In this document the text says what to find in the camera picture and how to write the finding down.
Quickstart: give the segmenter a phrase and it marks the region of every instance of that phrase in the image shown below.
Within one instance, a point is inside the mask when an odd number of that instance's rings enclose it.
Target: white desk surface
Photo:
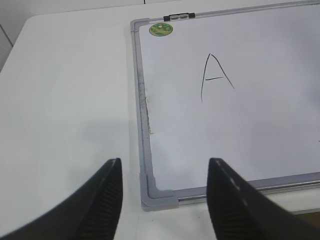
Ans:
[[[182,0],[30,18],[0,74],[0,236],[120,157],[116,240],[214,239],[205,203],[141,209],[130,21],[279,2]],[[293,212],[320,209],[320,188],[269,197]]]

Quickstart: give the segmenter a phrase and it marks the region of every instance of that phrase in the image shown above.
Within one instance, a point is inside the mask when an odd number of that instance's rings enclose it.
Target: round sticker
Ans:
[[[156,23],[151,26],[149,32],[156,37],[164,37],[171,34],[174,30],[174,27],[168,23]]]

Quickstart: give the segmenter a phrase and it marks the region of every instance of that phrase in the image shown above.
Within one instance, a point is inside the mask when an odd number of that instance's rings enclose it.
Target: black object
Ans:
[[[111,159],[65,201],[0,239],[112,240],[122,200],[121,160]]]
[[[218,240],[320,240],[320,229],[282,209],[212,158],[207,204]]]
[[[168,16],[163,17],[163,21],[170,22],[171,20],[178,20],[178,19],[194,19],[196,17],[196,14],[194,12],[192,13],[179,13],[179,14],[171,14]]]

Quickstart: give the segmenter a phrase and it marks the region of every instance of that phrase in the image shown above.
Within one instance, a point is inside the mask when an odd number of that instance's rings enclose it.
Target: gray frame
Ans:
[[[222,11],[196,13],[195,18],[206,18],[220,15],[247,13],[275,8],[288,8],[305,5],[317,5],[320,0],[305,0],[290,3],[280,3],[255,7],[246,7]],[[148,109],[145,95],[145,82],[143,74],[142,54],[139,30],[143,25],[163,22],[161,18],[137,19],[130,23],[133,46],[134,78],[136,90],[136,110],[139,138],[140,160],[140,191],[141,205],[145,211],[157,211],[178,208],[179,205],[201,203],[206,201],[206,187],[189,188],[182,190],[160,191],[156,187],[153,174],[151,155]],[[191,19],[178,19],[177,21],[192,21]],[[264,194],[310,189],[320,186],[320,172],[255,180],[249,182]]]

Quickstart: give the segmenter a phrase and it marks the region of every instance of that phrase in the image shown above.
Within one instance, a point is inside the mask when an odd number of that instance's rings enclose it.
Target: whiteboard surface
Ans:
[[[247,181],[320,172],[319,22],[310,5],[140,28],[158,189],[204,187],[211,157]]]

